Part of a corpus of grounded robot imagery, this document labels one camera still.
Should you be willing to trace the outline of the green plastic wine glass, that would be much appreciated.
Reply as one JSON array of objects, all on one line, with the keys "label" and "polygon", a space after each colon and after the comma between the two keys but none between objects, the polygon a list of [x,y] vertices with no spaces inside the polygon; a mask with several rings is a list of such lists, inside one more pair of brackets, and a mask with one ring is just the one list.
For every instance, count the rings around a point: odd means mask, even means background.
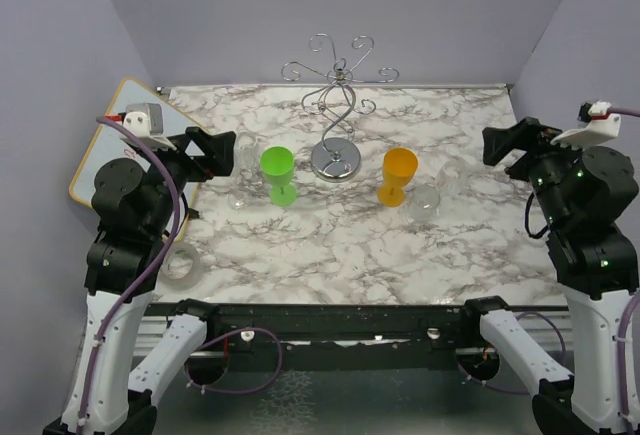
[{"label": "green plastic wine glass", "polygon": [[261,155],[260,168],[271,186],[271,202],[280,207],[293,204],[297,197],[296,188],[292,185],[295,172],[293,153],[282,146],[270,147]]}]

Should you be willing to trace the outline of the orange plastic wine glass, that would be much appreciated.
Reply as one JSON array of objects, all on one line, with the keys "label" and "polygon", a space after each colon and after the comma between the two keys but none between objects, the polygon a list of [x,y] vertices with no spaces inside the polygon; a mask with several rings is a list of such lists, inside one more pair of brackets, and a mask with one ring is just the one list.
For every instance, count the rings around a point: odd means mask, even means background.
[{"label": "orange plastic wine glass", "polygon": [[378,189],[379,202],[386,207],[398,207],[405,200],[404,188],[413,179],[418,158],[409,149],[397,147],[389,150],[383,159],[383,185]]}]

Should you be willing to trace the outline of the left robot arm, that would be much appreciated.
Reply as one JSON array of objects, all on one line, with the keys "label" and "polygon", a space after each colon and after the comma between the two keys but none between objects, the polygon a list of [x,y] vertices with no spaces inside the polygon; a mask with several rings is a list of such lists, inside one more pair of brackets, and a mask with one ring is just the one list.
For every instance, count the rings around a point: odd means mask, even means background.
[{"label": "left robot arm", "polygon": [[100,223],[87,254],[85,338],[67,406],[46,434],[152,433],[159,402],[190,354],[220,340],[212,309],[195,302],[140,365],[132,364],[159,269],[180,229],[182,191],[231,174],[235,132],[189,127],[170,137],[172,147],[152,149],[113,127],[151,165],[118,158],[95,175],[91,205]]}]

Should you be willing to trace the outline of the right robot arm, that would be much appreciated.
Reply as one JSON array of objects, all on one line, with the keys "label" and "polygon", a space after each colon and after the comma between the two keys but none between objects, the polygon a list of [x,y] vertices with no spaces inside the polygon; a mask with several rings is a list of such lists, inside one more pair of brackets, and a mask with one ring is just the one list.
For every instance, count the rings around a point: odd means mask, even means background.
[{"label": "right robot arm", "polygon": [[548,254],[571,320],[574,366],[551,358],[498,297],[466,301],[461,338],[487,343],[511,366],[541,432],[637,433],[630,325],[639,303],[638,259],[616,224],[639,192],[631,160],[596,142],[587,128],[563,132],[534,118],[485,128],[482,136],[488,166],[520,152],[507,174],[531,185],[545,216]]}]

